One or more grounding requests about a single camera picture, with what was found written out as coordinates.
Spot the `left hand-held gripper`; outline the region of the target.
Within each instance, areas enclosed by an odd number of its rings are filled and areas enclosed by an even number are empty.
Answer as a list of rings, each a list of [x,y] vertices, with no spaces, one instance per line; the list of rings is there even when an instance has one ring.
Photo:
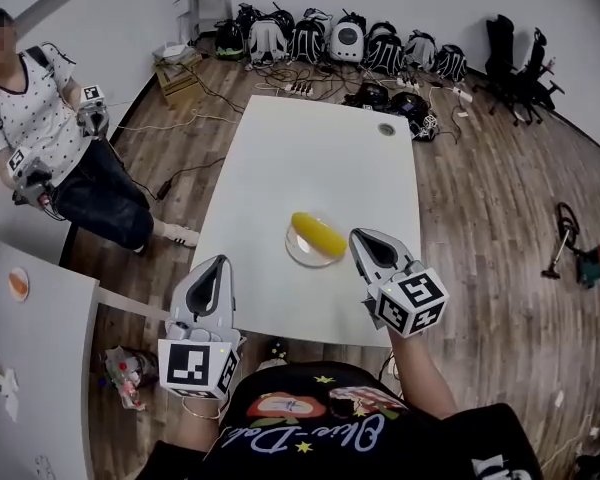
[[[158,341],[159,382],[185,398],[224,400],[244,341],[234,327],[233,268],[217,255],[176,286],[166,337]]]

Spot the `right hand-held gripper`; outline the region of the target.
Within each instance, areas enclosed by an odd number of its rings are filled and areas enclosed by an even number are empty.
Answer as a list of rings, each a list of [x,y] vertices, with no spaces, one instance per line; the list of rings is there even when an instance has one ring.
[[[440,321],[449,293],[436,271],[413,261],[402,242],[377,230],[355,228],[349,245],[360,275],[371,283],[362,304],[377,329],[386,327],[410,338]],[[381,275],[388,276],[378,280]]]

